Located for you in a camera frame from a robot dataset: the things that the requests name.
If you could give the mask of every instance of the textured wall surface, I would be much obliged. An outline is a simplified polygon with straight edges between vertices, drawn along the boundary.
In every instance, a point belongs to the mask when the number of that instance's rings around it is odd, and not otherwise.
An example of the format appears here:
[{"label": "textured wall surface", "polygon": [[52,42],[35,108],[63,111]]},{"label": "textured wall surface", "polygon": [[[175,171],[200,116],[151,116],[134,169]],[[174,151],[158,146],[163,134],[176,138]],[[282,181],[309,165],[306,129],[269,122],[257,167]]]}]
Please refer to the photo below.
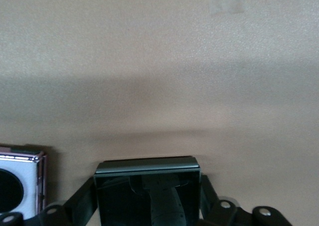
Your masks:
[{"label": "textured wall surface", "polygon": [[102,160],[194,155],[317,225],[319,1],[0,0],[0,142],[52,146],[52,200]]}]

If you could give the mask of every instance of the beige wall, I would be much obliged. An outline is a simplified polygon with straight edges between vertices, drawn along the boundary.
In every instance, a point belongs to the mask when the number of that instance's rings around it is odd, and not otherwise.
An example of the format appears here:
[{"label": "beige wall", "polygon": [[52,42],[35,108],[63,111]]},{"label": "beige wall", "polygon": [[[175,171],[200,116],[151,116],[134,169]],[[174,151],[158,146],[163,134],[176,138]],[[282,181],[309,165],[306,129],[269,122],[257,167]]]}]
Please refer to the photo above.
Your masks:
[{"label": "beige wall", "polygon": [[318,49],[318,0],[0,0],[0,142],[52,146],[52,200],[102,160],[194,155],[313,226]]}]

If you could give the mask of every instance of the silver screw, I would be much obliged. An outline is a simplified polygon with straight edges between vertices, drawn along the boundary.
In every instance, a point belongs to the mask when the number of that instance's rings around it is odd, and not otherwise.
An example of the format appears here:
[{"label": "silver screw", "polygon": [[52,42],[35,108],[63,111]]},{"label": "silver screw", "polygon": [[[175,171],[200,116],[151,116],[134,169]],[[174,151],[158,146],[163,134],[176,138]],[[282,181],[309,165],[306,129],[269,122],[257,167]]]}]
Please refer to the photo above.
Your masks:
[{"label": "silver screw", "polygon": [[221,207],[223,207],[224,209],[228,209],[230,208],[230,204],[226,201],[223,201],[220,203]]},{"label": "silver screw", "polygon": [[265,209],[265,208],[261,208],[259,209],[259,212],[264,215],[264,216],[270,216],[271,215],[271,212],[268,210],[268,209]]},{"label": "silver screw", "polygon": [[14,216],[13,216],[13,215],[10,215],[10,216],[8,216],[8,217],[5,217],[5,218],[2,220],[2,222],[7,223],[7,222],[10,222],[10,221],[13,220],[13,219],[14,219]]},{"label": "silver screw", "polygon": [[48,214],[48,215],[50,215],[50,214],[53,214],[53,213],[55,213],[56,212],[56,209],[55,208],[51,208],[51,209],[49,209],[46,213]]}]

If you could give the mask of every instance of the camera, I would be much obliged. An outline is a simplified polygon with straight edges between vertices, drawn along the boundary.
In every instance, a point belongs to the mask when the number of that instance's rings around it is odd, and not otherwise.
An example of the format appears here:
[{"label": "camera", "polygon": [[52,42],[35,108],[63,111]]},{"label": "camera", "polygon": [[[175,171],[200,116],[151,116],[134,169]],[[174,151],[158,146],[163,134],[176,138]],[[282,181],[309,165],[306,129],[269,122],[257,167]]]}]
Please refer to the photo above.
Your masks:
[{"label": "camera", "polygon": [[25,219],[46,206],[46,154],[0,144],[0,215],[21,212]]}]

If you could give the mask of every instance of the silver device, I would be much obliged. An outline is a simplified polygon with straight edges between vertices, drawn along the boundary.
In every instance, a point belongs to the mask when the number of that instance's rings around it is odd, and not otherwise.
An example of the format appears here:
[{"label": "silver device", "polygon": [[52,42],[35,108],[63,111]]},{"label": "silver device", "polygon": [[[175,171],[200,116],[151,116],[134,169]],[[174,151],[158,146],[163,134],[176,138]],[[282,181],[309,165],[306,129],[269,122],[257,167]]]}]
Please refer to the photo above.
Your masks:
[{"label": "silver device", "polygon": [[46,154],[0,144],[0,215],[20,212],[24,219],[46,204]]}]

